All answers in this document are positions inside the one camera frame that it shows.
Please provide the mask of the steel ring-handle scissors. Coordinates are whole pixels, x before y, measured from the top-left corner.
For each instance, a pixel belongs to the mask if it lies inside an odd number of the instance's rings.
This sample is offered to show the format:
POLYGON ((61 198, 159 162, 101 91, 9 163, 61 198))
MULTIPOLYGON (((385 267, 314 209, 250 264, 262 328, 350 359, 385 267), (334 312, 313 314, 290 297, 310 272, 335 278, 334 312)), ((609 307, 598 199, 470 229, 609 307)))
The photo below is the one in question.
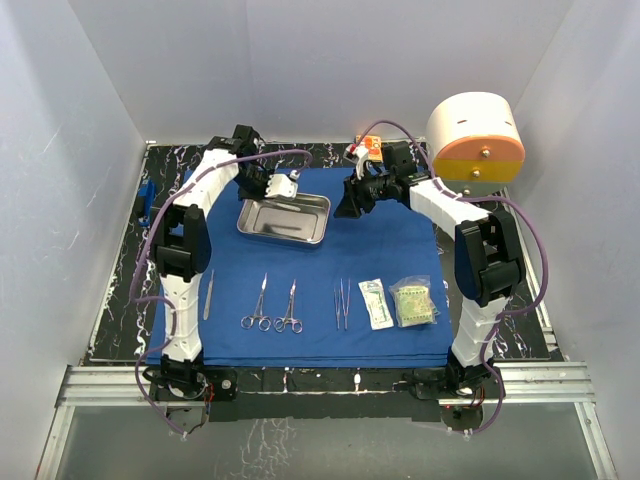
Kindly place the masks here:
POLYGON ((283 316, 276 317, 275 320, 273 321, 273 328, 278 333, 283 333, 287 328, 290 328, 294 334, 300 334, 303 331, 302 321, 297 319, 294 315, 295 293, 296 293, 296 280, 293 280, 291 288, 289 290, 286 312, 283 316))

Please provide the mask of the metal instrument tray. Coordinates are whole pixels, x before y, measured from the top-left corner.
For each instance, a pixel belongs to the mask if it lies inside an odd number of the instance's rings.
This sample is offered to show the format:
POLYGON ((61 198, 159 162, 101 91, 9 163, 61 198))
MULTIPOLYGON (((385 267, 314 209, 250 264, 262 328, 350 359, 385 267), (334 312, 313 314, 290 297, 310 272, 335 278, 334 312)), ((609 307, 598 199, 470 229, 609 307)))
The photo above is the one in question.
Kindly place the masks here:
POLYGON ((237 229, 256 240, 316 248, 324 240, 330 207, 327 197, 305 193, 293 199, 245 200, 237 229), (270 201, 295 204, 301 211, 280 209, 270 201))

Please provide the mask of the white packet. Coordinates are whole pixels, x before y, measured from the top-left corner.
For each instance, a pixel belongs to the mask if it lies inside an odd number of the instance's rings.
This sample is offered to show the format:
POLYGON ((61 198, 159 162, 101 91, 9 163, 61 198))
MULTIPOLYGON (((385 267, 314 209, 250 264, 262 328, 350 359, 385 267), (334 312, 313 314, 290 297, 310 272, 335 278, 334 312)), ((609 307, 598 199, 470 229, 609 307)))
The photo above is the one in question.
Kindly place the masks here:
POLYGON ((358 286, 369 315, 371 329, 377 331, 393 327, 381 280, 362 281, 358 286))

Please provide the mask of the steel forceps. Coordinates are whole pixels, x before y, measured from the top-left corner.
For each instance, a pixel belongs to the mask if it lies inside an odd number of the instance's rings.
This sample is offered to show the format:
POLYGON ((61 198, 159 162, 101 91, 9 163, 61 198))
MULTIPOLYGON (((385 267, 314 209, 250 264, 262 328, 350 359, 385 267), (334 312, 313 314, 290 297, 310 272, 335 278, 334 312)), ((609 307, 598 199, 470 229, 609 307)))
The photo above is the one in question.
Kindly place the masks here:
POLYGON ((348 316, 350 308, 351 280, 340 282, 340 305, 342 310, 344 330, 348 330, 348 316))

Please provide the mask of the green suture packet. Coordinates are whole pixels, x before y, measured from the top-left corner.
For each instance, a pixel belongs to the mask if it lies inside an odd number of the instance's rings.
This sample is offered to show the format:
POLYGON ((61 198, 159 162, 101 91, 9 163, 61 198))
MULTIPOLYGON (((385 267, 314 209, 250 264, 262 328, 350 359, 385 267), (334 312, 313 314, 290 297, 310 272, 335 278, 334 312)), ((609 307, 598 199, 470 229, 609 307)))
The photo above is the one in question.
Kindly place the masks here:
POLYGON ((389 287, 400 328, 437 323, 439 311, 432 300, 429 275, 404 277, 389 287))

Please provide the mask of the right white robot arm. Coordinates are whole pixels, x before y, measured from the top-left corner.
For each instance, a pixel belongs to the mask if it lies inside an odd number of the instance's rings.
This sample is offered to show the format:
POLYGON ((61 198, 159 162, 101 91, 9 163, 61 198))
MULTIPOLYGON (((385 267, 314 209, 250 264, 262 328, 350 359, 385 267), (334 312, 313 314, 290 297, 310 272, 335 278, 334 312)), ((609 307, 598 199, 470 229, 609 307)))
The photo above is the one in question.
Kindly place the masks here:
POLYGON ((454 276, 463 295, 459 329, 450 360, 457 363, 445 376, 447 388, 466 397, 478 389, 477 368, 489 359, 490 332, 498 323, 507 300, 525 278, 516 222, 506 211, 494 213, 465 202, 441 179, 420 172, 406 142, 388 145, 384 169, 371 173, 369 151, 350 144, 343 157, 354 170, 343 181, 337 218, 357 219, 378 201, 395 200, 423 215, 454 241, 454 276))

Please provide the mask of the steel scalpel handle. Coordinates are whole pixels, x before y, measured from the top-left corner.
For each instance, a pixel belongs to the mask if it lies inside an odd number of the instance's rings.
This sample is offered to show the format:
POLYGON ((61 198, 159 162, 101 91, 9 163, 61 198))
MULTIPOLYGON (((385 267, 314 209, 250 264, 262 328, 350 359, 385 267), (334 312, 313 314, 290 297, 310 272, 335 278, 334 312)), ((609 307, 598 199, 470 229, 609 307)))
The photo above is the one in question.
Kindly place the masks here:
POLYGON ((204 303, 204 308, 203 308, 203 320, 204 321, 208 320, 209 314, 210 314, 211 300, 212 300, 213 286, 214 286, 214 279, 215 279, 215 270, 212 269, 211 275, 210 275, 210 278, 209 278, 209 282, 207 284, 207 291, 206 291, 205 303, 204 303))
POLYGON ((295 204, 283 203, 279 201, 270 201, 269 203, 280 209, 285 209, 285 210, 295 211, 295 212, 301 211, 300 207, 295 204))

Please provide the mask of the blue surgical drape cloth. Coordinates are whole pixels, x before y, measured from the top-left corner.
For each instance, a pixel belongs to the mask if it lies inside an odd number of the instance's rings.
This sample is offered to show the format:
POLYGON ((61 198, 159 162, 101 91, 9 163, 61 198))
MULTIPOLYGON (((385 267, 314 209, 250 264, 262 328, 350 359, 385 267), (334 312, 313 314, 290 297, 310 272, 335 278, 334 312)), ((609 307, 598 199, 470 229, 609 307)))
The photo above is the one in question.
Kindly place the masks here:
POLYGON ((210 315, 199 327, 208 365, 289 367, 440 367, 453 333, 441 263, 432 223, 396 201, 378 203, 358 219, 330 218, 322 243, 298 247, 248 238, 237 229, 241 211, 235 184, 216 200, 207 222, 212 256, 199 291, 204 308, 207 284, 215 270, 210 315), (243 329, 253 313, 268 274, 264 314, 271 328, 243 329), (434 325, 393 326, 374 331, 359 290, 362 281, 429 275, 439 315, 434 325), (336 330, 334 287, 351 280, 348 330, 342 310, 336 330), (296 280, 294 315, 303 331, 278 333, 276 317, 285 314, 296 280))

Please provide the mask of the pink cylindrical tissue phantom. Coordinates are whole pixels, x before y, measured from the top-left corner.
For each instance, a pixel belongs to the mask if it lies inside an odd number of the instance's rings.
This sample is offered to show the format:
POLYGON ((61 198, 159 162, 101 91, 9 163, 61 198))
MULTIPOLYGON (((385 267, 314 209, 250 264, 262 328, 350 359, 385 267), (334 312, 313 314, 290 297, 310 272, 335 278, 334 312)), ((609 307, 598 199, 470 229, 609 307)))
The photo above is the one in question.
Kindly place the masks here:
POLYGON ((495 93, 464 92, 436 106, 426 125, 436 175, 465 197, 511 183, 526 158, 511 106, 495 93))

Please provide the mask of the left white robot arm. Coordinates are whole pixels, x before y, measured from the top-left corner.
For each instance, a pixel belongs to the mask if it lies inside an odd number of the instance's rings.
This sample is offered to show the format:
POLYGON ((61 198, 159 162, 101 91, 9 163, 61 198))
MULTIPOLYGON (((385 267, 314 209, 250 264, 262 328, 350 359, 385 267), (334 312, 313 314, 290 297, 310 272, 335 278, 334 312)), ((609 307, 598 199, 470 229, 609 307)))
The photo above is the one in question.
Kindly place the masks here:
POLYGON ((259 133, 238 125, 230 137, 215 136, 199 165, 186 177, 180 195, 160 214, 151 244, 151 259, 161 277, 165 309, 165 335, 169 344, 162 358, 194 362, 202 351, 199 337, 199 288, 212 254, 207 216, 226 186, 234 181, 242 199, 261 200, 273 172, 252 160, 259 150, 259 133))

